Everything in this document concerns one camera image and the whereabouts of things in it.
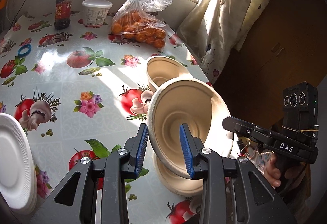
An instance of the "paper bowl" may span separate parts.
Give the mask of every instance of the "paper bowl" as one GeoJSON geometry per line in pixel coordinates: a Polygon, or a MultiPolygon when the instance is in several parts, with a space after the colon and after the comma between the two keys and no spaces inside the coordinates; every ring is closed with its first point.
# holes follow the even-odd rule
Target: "paper bowl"
{"type": "Polygon", "coordinates": [[[186,171],[180,125],[187,123],[192,135],[199,137],[205,147],[228,157],[233,133],[224,130],[221,123],[229,115],[223,99],[200,80],[175,78],[158,88],[147,114],[149,139],[160,160],[154,158],[159,179],[169,190],[187,196],[202,190],[202,180],[191,180],[186,171]]]}
{"type": "Polygon", "coordinates": [[[154,93],[163,83],[176,78],[193,78],[190,72],[178,61],[166,56],[152,56],[146,61],[146,74],[149,87],[154,93]]]}
{"type": "Polygon", "coordinates": [[[169,191],[185,197],[196,196],[202,193],[202,179],[190,180],[172,173],[161,163],[155,152],[153,152],[152,159],[159,180],[169,191]]]}

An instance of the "wooden cabinet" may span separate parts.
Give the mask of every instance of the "wooden cabinet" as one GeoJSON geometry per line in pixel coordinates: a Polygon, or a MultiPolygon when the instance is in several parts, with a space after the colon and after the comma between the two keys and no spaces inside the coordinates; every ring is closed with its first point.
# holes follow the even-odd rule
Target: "wooden cabinet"
{"type": "Polygon", "coordinates": [[[327,4],[324,0],[271,0],[232,50],[214,84],[231,115],[270,127],[283,116],[282,91],[327,73],[327,4]]]}

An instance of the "nutrition label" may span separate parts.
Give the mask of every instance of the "nutrition label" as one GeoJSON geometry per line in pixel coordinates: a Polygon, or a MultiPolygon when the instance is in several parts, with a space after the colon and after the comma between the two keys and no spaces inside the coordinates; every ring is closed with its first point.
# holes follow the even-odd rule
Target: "nutrition label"
{"type": "Polygon", "coordinates": [[[108,10],[87,10],[87,25],[88,26],[99,26],[102,25],[105,17],[107,16],[108,10]]]}

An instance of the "blue ring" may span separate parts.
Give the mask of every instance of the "blue ring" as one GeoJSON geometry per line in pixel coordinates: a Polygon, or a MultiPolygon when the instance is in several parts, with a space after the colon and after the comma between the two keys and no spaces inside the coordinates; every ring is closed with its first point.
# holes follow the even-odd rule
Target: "blue ring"
{"type": "Polygon", "coordinates": [[[31,44],[25,44],[24,46],[19,48],[17,54],[18,54],[19,57],[25,57],[26,55],[28,55],[31,52],[31,50],[32,50],[32,45],[31,44]],[[27,52],[21,53],[21,51],[23,49],[26,49],[26,48],[28,48],[27,52]]]}

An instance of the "camera lens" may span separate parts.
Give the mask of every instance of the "camera lens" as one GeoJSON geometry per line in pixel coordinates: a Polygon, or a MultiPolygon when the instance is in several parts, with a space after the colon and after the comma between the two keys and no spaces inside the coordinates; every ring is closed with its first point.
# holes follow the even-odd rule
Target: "camera lens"
{"type": "Polygon", "coordinates": [[[291,107],[295,107],[296,106],[296,103],[298,102],[298,97],[296,96],[295,93],[293,93],[290,97],[290,105],[291,107]]]}
{"type": "Polygon", "coordinates": [[[305,94],[303,92],[300,94],[299,103],[301,106],[305,103],[305,94]]]}
{"type": "Polygon", "coordinates": [[[288,97],[287,96],[284,97],[284,105],[285,105],[285,107],[288,105],[288,97]]]}

